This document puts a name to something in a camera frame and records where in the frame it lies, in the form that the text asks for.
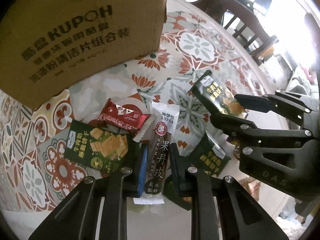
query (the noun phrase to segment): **floral pattern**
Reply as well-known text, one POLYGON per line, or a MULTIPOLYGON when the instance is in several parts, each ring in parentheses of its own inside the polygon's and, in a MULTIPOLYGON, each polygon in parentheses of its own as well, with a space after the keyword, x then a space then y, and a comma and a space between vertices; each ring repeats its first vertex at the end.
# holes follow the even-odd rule
POLYGON ((166 52, 166 49, 160 49, 157 53, 151 53, 150 55, 144 57, 138 57, 138 64, 144 64, 147 68, 156 68, 160 70, 160 68, 165 68, 165 64, 168 63, 168 56, 170 53, 166 52))
POLYGON ((191 33, 183 33, 180 38, 180 47, 188 54, 202 58, 205 61, 214 59, 214 47, 206 39, 191 33))
POLYGON ((40 172, 34 168, 30 161, 23 164, 23 185, 29 196, 40 207, 45 207, 45 186, 40 172))
POLYGON ((64 140, 53 140, 43 153, 46 179, 57 193, 59 199, 66 197, 71 190, 87 175, 86 171, 76 163, 64 159, 66 143, 64 140))
POLYGON ((132 74, 132 80, 137 84, 137 86, 145 88, 145 87, 152 87, 156 81, 149 81, 148 78, 143 77, 143 76, 135 76, 134 74, 132 74))
POLYGON ((265 94, 254 72, 257 66, 249 65, 234 41, 217 29, 198 15, 169 13, 157 52, 92 75, 37 109, 0 91, 1 207, 51 211, 88 174, 101 178, 63 155, 72 119, 94 124, 108 98, 116 103, 136 100, 146 113, 152 102, 179 105, 173 140, 186 156, 205 130, 217 132, 208 110, 190 92, 207 69, 233 94, 265 94), (2 187, 10 190, 1 191, 2 187))

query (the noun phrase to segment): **orange flower pattern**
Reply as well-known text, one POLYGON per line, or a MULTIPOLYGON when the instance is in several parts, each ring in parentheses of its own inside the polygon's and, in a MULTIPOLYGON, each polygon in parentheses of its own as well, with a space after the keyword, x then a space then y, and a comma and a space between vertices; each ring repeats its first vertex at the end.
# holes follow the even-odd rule
POLYGON ((191 69, 190 63, 186 58, 182 59, 182 62, 180 63, 180 68, 181 68, 181 70, 179 71, 180 74, 185 74, 191 69))
POLYGON ((170 39, 164 35, 161 35, 161 38, 160 38, 161 41, 166 41, 166 42, 170 42, 170 39))
POLYGON ((185 141, 181 141, 181 140, 177 141, 177 143, 178 143, 178 146, 179 147, 182 146, 183 149, 188 145, 185 141))
POLYGON ((183 133, 187 133, 187 134, 190 133, 189 127, 185 128, 184 126, 182 126, 182 127, 180 128, 180 131, 183 132, 183 133))
POLYGON ((155 95, 154 97, 155 97, 155 99, 153 99, 153 101, 156 102, 156 103, 159 103, 160 102, 160 98, 161 98, 160 95, 155 95))
POLYGON ((203 120, 205 121, 205 122, 208 122, 209 121, 209 114, 204 114, 204 118, 203 118, 203 120))
POLYGON ((137 84, 137 86, 141 87, 141 88, 145 88, 145 87, 152 87, 155 85, 156 81, 149 81, 148 78, 143 77, 143 76, 135 76, 134 74, 132 74, 131 76, 132 80, 137 84))
POLYGON ((166 49, 160 49, 156 53, 138 57, 136 60, 139 60, 138 64, 144 64, 147 68, 160 70, 160 67, 165 68, 165 64, 169 62, 169 55, 170 53, 167 53, 166 49))
POLYGON ((199 22, 199 23, 207 23, 207 21, 205 20, 205 19, 202 19, 202 18, 200 18, 199 16, 197 16, 197 15, 193 15, 192 16, 192 19, 195 19, 197 22, 199 22))

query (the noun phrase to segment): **beef crackers package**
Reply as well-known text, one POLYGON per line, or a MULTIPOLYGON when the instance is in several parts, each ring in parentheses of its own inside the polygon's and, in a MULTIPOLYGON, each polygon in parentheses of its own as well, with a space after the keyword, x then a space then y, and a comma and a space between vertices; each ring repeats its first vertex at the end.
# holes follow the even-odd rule
POLYGON ((206 131, 199 144, 189 155, 192 165, 210 176, 217 177, 231 157, 219 146, 206 131))
POLYGON ((72 120, 64 157, 110 174, 125 165, 139 144, 130 134, 116 134, 72 120))
POLYGON ((220 112, 246 118, 247 112, 233 97, 227 87, 207 70, 192 86, 191 92, 212 114, 220 112))
POLYGON ((164 203, 162 191, 169 159, 169 144, 176 130, 179 106, 152 102, 155 122, 149 143, 149 156, 145 191, 136 204, 164 203))

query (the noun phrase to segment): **biscuit package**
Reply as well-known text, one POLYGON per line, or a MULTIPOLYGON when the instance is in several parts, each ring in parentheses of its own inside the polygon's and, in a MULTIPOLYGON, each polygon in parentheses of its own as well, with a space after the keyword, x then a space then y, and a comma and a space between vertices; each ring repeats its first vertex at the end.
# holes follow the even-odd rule
POLYGON ((164 203, 162 192, 168 166, 169 147, 176 130, 180 108, 177 105, 152 102, 155 122, 149 143, 148 168, 145 190, 136 204, 164 203))
POLYGON ((191 92, 204 107, 212 114, 220 112, 240 118, 246 118, 246 110, 233 97, 228 88, 207 70, 194 83, 191 92))
POLYGON ((206 131, 201 141, 189 155, 191 164, 212 177, 218 177, 231 157, 206 131))
POLYGON ((135 105, 117 105, 109 98, 98 120, 102 124, 110 123, 136 135, 150 116, 151 114, 143 114, 135 105))
POLYGON ((116 134, 72 120, 64 157, 110 174, 125 165, 128 153, 138 150, 130 134, 116 134))

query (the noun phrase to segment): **wooden chair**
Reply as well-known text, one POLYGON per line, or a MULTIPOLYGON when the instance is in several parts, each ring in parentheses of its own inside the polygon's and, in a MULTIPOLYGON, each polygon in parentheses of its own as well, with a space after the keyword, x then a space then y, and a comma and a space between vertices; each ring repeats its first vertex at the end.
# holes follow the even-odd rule
POLYGON ((266 52, 273 45, 273 43, 278 40, 277 36, 273 35, 272 37, 270 37, 262 28, 257 17, 249 9, 247 9, 236 0, 222 0, 222 2, 225 9, 230 11, 234 15, 234 17, 224 28, 228 29, 234 22, 234 20, 239 18, 244 23, 244 25, 240 30, 237 30, 233 34, 233 37, 237 38, 248 27, 254 33, 254 36, 249 41, 247 41, 247 43, 244 45, 244 48, 247 49, 257 38, 259 38, 263 43, 256 50, 250 52, 252 58, 257 61, 261 54, 266 52))

